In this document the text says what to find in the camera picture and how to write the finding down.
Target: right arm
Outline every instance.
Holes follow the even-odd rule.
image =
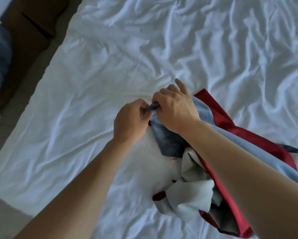
[[[185,85],[155,93],[157,115],[215,172],[259,238],[298,238],[298,184],[199,119]]]

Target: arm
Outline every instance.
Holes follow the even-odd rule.
[[[146,132],[152,113],[136,100],[125,105],[114,123],[114,138],[15,238],[90,238],[115,173]]]
[[[201,121],[183,83],[155,93],[157,115],[203,157],[259,238],[298,238],[298,184]]]

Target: right hand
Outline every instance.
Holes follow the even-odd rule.
[[[152,103],[159,102],[157,116],[167,129],[181,135],[189,125],[200,121],[199,113],[193,104],[187,87],[178,79],[175,83],[179,89],[171,84],[153,95]]]

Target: wrinkled sheet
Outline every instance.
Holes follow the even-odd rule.
[[[125,103],[174,78],[206,88],[237,126],[298,148],[298,0],[83,0],[0,151],[0,198],[36,215],[112,138]],[[229,238],[157,211],[152,195],[179,178],[148,128],[93,237]]]

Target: hand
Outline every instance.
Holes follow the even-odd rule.
[[[167,129],[181,135],[182,131],[196,120],[200,121],[199,113],[193,104],[193,100],[187,91],[187,87],[178,79],[167,89],[161,89],[153,95],[152,103],[159,102],[157,116],[159,121]]]
[[[114,138],[118,142],[134,145],[145,134],[152,112],[141,116],[141,112],[148,107],[143,99],[124,105],[114,121]]]

